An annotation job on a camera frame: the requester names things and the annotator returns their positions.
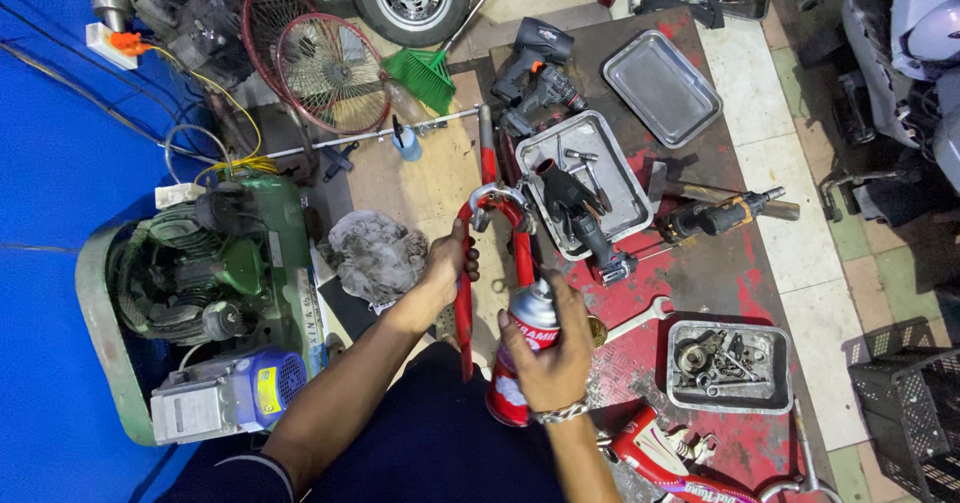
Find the hand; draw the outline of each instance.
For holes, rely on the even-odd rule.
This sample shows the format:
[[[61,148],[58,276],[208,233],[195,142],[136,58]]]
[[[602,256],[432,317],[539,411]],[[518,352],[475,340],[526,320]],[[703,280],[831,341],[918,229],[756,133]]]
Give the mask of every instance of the hand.
[[[504,310],[497,314],[520,390],[534,412],[556,411],[582,399],[594,356],[594,336],[584,296],[558,271],[543,269],[541,273],[550,282],[557,309],[560,330],[556,345],[534,353],[514,319]]]
[[[464,254],[464,239],[467,237],[467,225],[459,217],[453,220],[453,229],[446,237],[440,237],[430,244],[426,268],[419,284],[431,290],[443,308],[457,298],[457,279],[463,270],[471,282],[480,279],[480,252],[471,248]]]

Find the broom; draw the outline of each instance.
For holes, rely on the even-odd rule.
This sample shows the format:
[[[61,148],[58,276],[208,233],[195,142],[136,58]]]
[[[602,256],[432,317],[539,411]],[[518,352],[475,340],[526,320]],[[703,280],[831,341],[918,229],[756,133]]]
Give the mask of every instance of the broom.
[[[437,112],[438,115],[447,115],[450,101],[457,87],[450,79],[447,70],[447,52],[453,42],[464,32],[471,19],[480,10],[486,0],[477,0],[460,28],[453,36],[443,43],[443,47],[436,51],[422,51],[419,49],[402,48],[400,51],[383,59],[380,66],[391,78],[406,87],[414,98]]]

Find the chain bracelet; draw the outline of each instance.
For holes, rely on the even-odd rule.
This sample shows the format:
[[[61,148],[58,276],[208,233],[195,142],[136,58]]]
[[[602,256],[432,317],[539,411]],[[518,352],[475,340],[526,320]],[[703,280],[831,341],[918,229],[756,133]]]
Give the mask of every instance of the chain bracelet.
[[[569,421],[578,415],[590,411],[587,406],[587,397],[584,396],[572,404],[557,411],[534,411],[534,419],[540,424],[556,424]]]

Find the black plastic crate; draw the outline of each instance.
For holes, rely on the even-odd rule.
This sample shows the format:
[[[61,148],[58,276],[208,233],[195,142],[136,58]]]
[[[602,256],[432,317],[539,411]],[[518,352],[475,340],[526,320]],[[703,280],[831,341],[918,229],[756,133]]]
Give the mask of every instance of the black plastic crate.
[[[960,501],[960,349],[849,367],[882,473],[924,503]]]

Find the black glove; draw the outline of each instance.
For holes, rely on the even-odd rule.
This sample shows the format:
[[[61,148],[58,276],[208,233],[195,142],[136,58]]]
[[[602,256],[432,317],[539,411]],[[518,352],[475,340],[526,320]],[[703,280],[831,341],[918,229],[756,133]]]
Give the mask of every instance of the black glove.
[[[536,174],[543,179],[543,202],[550,220],[559,224],[564,215],[580,216],[593,212],[598,216],[607,214],[597,196],[570,173],[560,169],[553,158],[536,166]]]

